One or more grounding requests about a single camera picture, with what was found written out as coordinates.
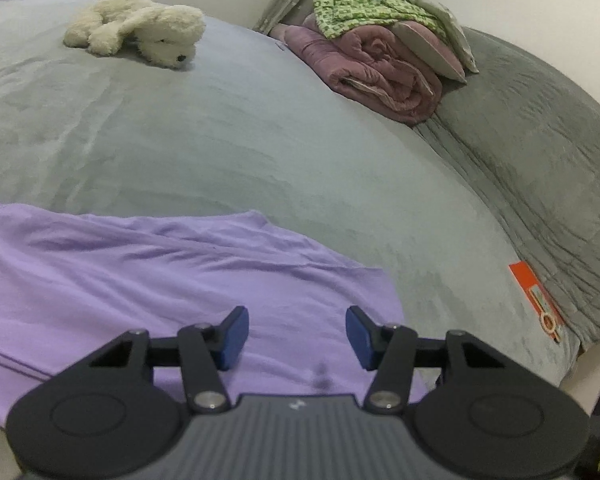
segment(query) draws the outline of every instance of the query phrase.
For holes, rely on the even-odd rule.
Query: gray comforter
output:
[[[474,30],[480,74],[420,134],[482,197],[584,348],[600,339],[600,105],[556,69]]]

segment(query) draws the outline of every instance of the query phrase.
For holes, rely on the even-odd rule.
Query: purple shirt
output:
[[[350,348],[345,311],[404,322],[370,269],[251,211],[204,218],[110,218],[0,205],[0,425],[24,393],[132,328],[152,337],[218,323],[236,305],[250,333],[222,380],[241,393],[353,393],[373,379]],[[182,399],[180,372],[155,384]],[[414,377],[411,399],[426,392]]]

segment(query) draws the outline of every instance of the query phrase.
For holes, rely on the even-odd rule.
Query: green patterned cloth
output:
[[[329,40],[360,25],[393,25],[410,20],[448,43],[440,20],[407,0],[314,0],[314,11],[318,27]]]

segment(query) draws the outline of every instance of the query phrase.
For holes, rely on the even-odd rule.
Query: white stuffed dog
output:
[[[195,56],[196,42],[204,31],[204,15],[195,7],[151,0],[100,0],[69,25],[64,44],[112,56],[126,38],[135,37],[140,54],[150,63],[181,68]]]

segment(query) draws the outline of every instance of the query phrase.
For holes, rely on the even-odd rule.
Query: fabric tag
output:
[[[536,310],[542,330],[559,344],[562,340],[560,327],[564,325],[564,319],[556,309],[544,286],[526,262],[511,264],[509,269],[513,272],[531,305]]]

